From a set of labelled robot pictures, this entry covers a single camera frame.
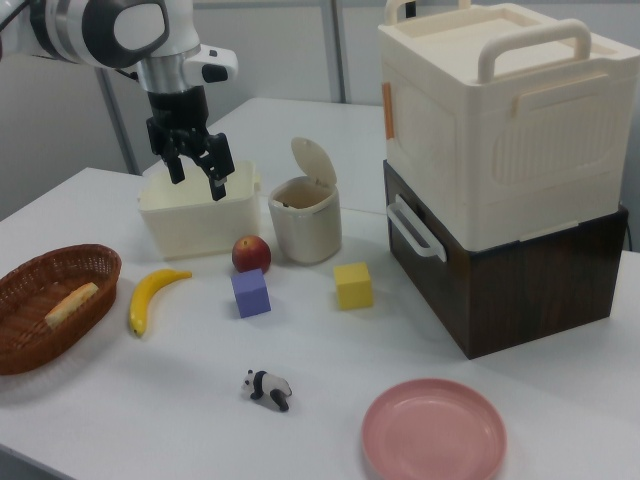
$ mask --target yellow cube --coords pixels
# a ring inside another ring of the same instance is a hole
[[[364,262],[333,267],[338,304],[342,310],[371,307],[373,289],[369,269]]]

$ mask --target purple cube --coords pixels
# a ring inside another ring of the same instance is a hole
[[[233,275],[231,284],[242,318],[271,311],[269,292],[262,270],[258,268]]]

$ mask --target banana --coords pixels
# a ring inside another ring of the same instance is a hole
[[[140,280],[133,290],[129,307],[129,326],[133,333],[141,337],[147,330],[147,308],[156,292],[183,278],[191,278],[191,272],[163,268]]]

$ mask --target toy panda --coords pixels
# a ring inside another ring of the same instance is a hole
[[[256,373],[249,370],[248,375],[244,377],[242,388],[251,392],[252,400],[259,400],[266,393],[280,407],[281,412],[289,410],[286,398],[290,397],[292,392],[284,378],[276,377],[263,370]]]

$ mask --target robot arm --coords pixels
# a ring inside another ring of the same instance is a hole
[[[204,85],[233,79],[230,50],[200,44],[190,0],[2,0],[2,55],[26,53],[95,67],[135,65],[153,116],[151,150],[184,180],[180,155],[209,177],[214,200],[234,171],[224,134],[209,135]]]

